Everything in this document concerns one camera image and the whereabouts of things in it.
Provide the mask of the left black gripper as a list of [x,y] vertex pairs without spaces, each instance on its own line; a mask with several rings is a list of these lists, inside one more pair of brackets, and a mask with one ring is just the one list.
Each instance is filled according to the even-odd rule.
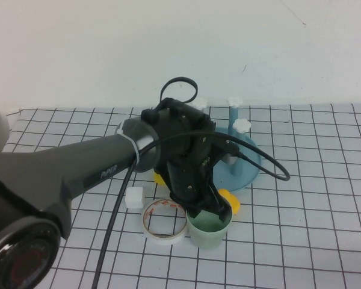
[[232,213],[230,193],[218,190],[212,183],[211,149],[211,143],[206,141],[172,156],[166,162],[167,181],[171,198],[186,209],[189,219],[195,219],[204,210],[225,222]]

